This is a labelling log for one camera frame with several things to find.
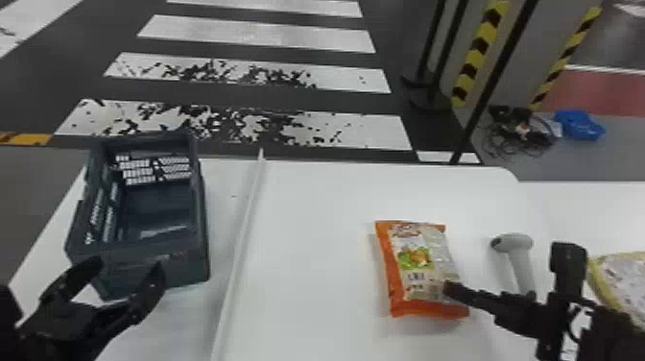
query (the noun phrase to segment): plastic bag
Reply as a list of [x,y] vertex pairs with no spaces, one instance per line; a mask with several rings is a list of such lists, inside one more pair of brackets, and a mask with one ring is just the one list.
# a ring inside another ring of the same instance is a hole
[[445,226],[404,221],[377,221],[375,226],[392,316],[459,319],[468,315],[468,307],[442,292],[446,280],[459,281],[443,234]]

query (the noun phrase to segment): black post base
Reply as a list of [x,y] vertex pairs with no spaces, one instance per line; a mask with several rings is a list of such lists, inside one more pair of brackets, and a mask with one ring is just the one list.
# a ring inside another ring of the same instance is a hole
[[443,95],[440,91],[435,92],[434,99],[428,98],[427,91],[410,91],[408,93],[410,103],[413,107],[434,113],[450,112],[452,111],[452,104],[450,99]]
[[414,76],[406,74],[399,75],[398,79],[401,81],[401,85],[408,89],[424,89],[430,86],[434,76],[435,74],[433,72],[426,71],[425,76],[422,79],[417,79]]

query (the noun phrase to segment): barcode scanner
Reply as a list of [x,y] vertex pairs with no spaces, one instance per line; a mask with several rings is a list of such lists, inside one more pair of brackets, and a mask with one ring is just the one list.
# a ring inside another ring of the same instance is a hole
[[529,250],[533,239],[524,233],[504,233],[493,238],[490,246],[499,253],[507,253],[513,265],[519,292],[527,297],[536,297],[536,282],[533,279],[533,268]]

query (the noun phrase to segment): black metal pole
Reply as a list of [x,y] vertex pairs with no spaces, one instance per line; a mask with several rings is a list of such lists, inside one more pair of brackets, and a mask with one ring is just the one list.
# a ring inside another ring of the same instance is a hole
[[428,69],[428,59],[430,58],[430,51],[432,50],[432,45],[435,42],[435,37],[437,36],[439,23],[442,21],[444,9],[445,0],[438,0],[437,6],[435,7],[435,14],[432,17],[432,24],[430,25],[428,37],[425,39],[425,44],[423,45],[421,59],[418,61],[417,73],[415,73],[415,80],[417,81],[422,81],[423,77],[425,77],[425,72]]
[[457,4],[455,13],[454,15],[452,15],[452,22],[450,23],[448,34],[445,36],[445,43],[443,44],[442,53],[439,55],[439,61],[437,61],[435,75],[432,78],[432,83],[430,83],[430,86],[428,87],[428,103],[430,104],[434,103],[435,94],[437,93],[437,91],[439,91],[439,85],[442,80],[443,71],[445,70],[445,66],[448,64],[448,57],[450,57],[452,45],[455,43],[455,38],[457,37],[457,32],[459,31],[459,26],[462,25],[462,20],[464,19],[464,13],[466,13],[467,5],[468,0],[459,0],[459,4]]
[[508,40],[506,40],[506,44],[504,44],[504,47],[502,48],[502,52],[499,55],[499,59],[497,60],[497,63],[495,64],[495,66],[492,68],[492,71],[490,72],[489,80],[486,82],[486,85],[484,86],[482,95],[479,97],[479,100],[477,100],[477,105],[475,106],[475,109],[470,114],[470,118],[468,119],[468,123],[466,124],[466,128],[464,129],[464,134],[462,135],[462,139],[460,140],[459,145],[457,146],[457,149],[452,154],[449,164],[455,165],[459,163],[459,159],[461,159],[462,154],[464,153],[464,149],[468,146],[468,143],[470,142],[470,137],[472,136],[472,133],[475,132],[477,123],[479,123],[479,119],[482,117],[482,114],[486,109],[486,105],[489,103],[490,97],[492,96],[492,92],[495,90],[497,83],[499,83],[499,78],[501,78],[502,73],[504,73],[504,69],[506,68],[506,65],[509,63],[509,60],[511,59],[511,55],[515,50],[515,46],[519,42],[519,38],[522,36],[524,29],[526,29],[526,25],[528,24],[529,19],[533,14],[533,10],[536,9],[536,5],[538,4],[538,1],[539,0],[526,0],[526,2],[524,2],[524,6],[522,6],[522,10],[519,12],[519,15],[517,16],[517,20],[515,21],[515,24],[511,29],[509,38]]

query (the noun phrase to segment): blue object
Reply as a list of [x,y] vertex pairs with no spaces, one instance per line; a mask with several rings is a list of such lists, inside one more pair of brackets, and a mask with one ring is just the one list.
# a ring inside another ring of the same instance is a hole
[[598,140],[605,134],[605,128],[594,122],[586,111],[559,110],[556,111],[556,122],[561,123],[564,134],[580,140]]

